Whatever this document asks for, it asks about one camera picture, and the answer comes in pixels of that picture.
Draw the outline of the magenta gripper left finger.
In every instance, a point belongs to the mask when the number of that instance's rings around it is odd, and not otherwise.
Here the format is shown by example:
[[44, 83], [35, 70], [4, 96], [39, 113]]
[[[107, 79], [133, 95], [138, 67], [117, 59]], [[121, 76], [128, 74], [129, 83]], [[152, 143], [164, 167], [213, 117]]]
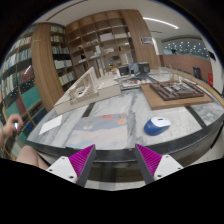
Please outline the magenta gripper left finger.
[[70, 157], [61, 156], [47, 169], [47, 172], [84, 187], [95, 156], [95, 145], [91, 145]]

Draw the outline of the person's hand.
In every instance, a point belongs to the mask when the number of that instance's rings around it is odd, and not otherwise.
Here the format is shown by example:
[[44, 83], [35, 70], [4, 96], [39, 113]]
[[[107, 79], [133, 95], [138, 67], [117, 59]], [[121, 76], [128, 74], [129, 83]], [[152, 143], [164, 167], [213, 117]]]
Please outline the person's hand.
[[[15, 130], [14, 122], [18, 122], [18, 131]], [[23, 126], [23, 120], [19, 114], [12, 114], [6, 124], [0, 128], [0, 141], [3, 142], [14, 134], [19, 133]]]

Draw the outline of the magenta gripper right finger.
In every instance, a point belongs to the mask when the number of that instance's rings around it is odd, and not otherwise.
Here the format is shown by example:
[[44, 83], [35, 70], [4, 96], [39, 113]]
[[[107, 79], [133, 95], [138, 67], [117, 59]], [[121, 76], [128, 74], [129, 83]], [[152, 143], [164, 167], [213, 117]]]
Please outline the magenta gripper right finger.
[[134, 153], [146, 184], [159, 180], [183, 168], [170, 155], [160, 155], [139, 144], [135, 145]]

